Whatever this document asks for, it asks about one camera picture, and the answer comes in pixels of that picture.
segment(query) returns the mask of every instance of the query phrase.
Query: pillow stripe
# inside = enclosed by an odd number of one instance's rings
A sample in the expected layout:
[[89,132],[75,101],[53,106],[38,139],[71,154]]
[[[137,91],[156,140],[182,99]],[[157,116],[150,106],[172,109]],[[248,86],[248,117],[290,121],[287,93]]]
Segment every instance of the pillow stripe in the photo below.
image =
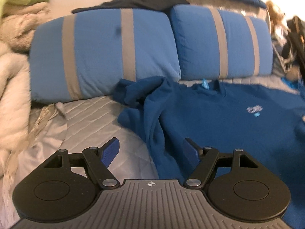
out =
[[121,9],[123,78],[136,81],[134,18],[131,8]]
[[253,42],[253,50],[254,50],[254,73],[253,73],[253,75],[257,76],[260,71],[260,49],[258,46],[258,39],[257,39],[255,27],[254,27],[250,17],[245,16],[245,20],[250,29],[252,42]]
[[228,76],[229,69],[226,31],[219,11],[215,8],[210,8],[210,11],[212,13],[217,32],[220,58],[219,78],[222,79]]
[[72,100],[82,99],[76,72],[74,53],[74,23],[76,15],[65,16],[62,28],[63,68],[68,92]]

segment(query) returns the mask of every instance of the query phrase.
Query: striped pillow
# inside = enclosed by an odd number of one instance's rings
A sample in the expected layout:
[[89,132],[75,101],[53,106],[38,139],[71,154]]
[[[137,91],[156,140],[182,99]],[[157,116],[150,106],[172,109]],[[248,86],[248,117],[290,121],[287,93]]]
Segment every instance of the striped pillow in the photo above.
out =
[[30,50],[32,99],[68,102],[111,95],[121,78],[180,79],[168,17],[143,9],[98,9],[39,26]]
[[269,75],[272,44],[265,21],[193,5],[170,13],[182,80]]

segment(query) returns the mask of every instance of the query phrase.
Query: light blue tag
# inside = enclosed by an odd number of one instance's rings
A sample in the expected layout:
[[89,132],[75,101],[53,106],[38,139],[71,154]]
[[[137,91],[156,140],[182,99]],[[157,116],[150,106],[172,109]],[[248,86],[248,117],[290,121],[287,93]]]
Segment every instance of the light blue tag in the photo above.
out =
[[202,87],[205,89],[209,89],[209,83],[206,79],[202,79]]

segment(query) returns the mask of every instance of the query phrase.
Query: gray ribbed plate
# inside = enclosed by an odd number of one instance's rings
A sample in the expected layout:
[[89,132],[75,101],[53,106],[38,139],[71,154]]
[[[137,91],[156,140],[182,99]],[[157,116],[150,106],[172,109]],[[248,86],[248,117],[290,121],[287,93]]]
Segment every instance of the gray ribbed plate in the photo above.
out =
[[19,221],[13,229],[289,229],[281,219],[244,223],[214,210],[201,191],[182,187],[177,180],[126,180],[105,190],[84,214],[60,223]]

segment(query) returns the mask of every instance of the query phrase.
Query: black bag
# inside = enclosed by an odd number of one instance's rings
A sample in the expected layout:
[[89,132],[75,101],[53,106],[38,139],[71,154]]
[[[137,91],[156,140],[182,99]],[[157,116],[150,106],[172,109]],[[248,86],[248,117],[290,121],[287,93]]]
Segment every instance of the black bag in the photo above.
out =
[[292,20],[287,21],[290,29],[288,32],[288,41],[283,48],[282,57],[287,58],[290,49],[296,52],[296,60],[300,65],[300,71],[303,80],[305,80],[305,22],[295,16]]

